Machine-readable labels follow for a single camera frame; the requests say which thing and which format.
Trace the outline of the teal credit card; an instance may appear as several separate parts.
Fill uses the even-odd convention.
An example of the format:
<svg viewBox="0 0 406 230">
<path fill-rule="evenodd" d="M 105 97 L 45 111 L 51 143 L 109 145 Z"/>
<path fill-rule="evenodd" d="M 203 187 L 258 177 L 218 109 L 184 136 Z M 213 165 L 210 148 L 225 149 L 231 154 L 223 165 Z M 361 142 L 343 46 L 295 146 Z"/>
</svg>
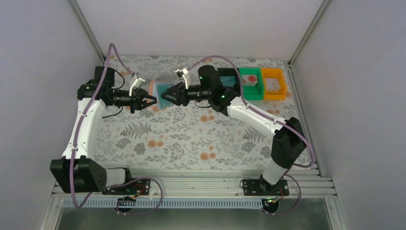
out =
<svg viewBox="0 0 406 230">
<path fill-rule="evenodd" d="M 159 109 L 171 107 L 174 104 L 169 99 L 174 99 L 173 96 L 167 95 L 168 89 L 174 86 L 173 82 L 159 81 L 155 83 L 155 92 L 157 94 L 157 104 Z"/>
</svg>

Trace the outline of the orange leather card holder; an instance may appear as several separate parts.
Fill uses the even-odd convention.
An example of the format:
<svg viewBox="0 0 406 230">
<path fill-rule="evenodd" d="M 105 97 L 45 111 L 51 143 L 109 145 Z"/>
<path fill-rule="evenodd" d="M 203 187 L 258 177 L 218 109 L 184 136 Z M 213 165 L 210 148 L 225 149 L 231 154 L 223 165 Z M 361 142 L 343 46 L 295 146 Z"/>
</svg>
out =
<svg viewBox="0 0 406 230">
<path fill-rule="evenodd" d="M 156 104 L 152 108 L 164 109 L 173 106 L 173 103 L 163 99 L 161 97 L 162 93 L 167 92 L 167 90 L 174 85 L 173 82 L 168 81 L 151 81 L 149 87 L 149 94 L 156 98 Z"/>
</svg>

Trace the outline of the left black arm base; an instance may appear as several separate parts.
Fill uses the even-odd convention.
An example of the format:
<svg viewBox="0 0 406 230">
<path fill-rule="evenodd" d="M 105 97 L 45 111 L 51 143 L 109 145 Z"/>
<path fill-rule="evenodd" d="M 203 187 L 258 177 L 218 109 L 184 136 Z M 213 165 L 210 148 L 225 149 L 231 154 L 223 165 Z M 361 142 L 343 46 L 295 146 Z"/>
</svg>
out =
<svg viewBox="0 0 406 230">
<path fill-rule="evenodd" d="M 102 191 L 103 195 L 120 195 L 122 198 L 118 198 L 117 202 L 126 200 L 118 208 L 121 212 L 129 212 L 131 208 L 124 208 L 124 206 L 133 206 L 135 204 L 136 198 L 140 195 L 146 196 L 149 195 L 150 190 L 150 179 L 137 179 L 131 184 L 122 186 L 122 187 L 113 187 L 115 184 L 125 184 L 130 181 L 133 181 L 134 178 L 128 168 L 109 168 L 106 169 L 107 180 L 106 188 Z"/>
</svg>

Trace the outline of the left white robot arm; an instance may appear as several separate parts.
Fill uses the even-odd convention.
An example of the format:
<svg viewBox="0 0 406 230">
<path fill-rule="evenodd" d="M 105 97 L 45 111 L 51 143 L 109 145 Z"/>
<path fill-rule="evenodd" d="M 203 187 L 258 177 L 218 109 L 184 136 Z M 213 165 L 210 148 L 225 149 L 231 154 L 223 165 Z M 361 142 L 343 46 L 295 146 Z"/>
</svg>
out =
<svg viewBox="0 0 406 230">
<path fill-rule="evenodd" d="M 78 113 L 71 138 L 60 159 L 52 160 L 50 171 L 65 193 L 102 192 L 106 187 L 130 180 L 128 168 L 104 168 L 93 158 L 97 131 L 108 106 L 129 107 L 130 112 L 156 104 L 154 96 L 141 88 L 114 88 L 117 71 L 95 68 L 94 78 L 77 92 Z"/>
</svg>

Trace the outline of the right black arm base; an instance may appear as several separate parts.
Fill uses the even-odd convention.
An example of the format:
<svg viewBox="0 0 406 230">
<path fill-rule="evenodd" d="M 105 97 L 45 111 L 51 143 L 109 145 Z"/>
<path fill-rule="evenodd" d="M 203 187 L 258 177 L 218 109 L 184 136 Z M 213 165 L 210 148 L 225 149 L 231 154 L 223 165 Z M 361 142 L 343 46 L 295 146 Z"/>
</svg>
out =
<svg viewBox="0 0 406 230">
<path fill-rule="evenodd" d="M 244 196 L 266 197 L 261 200 L 261 208 L 265 214 L 275 215 L 280 207 L 280 202 L 290 195 L 284 176 L 277 178 L 275 184 L 267 182 L 263 175 L 256 179 L 244 177 L 240 180 L 239 186 L 243 189 Z"/>
</svg>

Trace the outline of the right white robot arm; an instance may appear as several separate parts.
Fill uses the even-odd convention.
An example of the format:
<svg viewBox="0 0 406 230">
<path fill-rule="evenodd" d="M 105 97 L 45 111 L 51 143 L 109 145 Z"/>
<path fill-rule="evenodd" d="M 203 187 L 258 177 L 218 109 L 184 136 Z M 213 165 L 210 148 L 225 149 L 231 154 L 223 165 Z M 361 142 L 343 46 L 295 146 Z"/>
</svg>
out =
<svg viewBox="0 0 406 230">
<path fill-rule="evenodd" d="M 249 104 L 242 96 L 242 83 L 227 87 L 221 82 L 225 76 L 238 81 L 238 74 L 237 69 L 204 65 L 198 68 L 198 85 L 188 85 L 183 80 L 160 93 L 160 97 L 177 106 L 187 106 L 190 101 L 207 101 L 216 112 L 272 136 L 271 161 L 259 179 L 265 185 L 276 185 L 306 148 L 301 123 L 294 117 L 286 120 Z"/>
</svg>

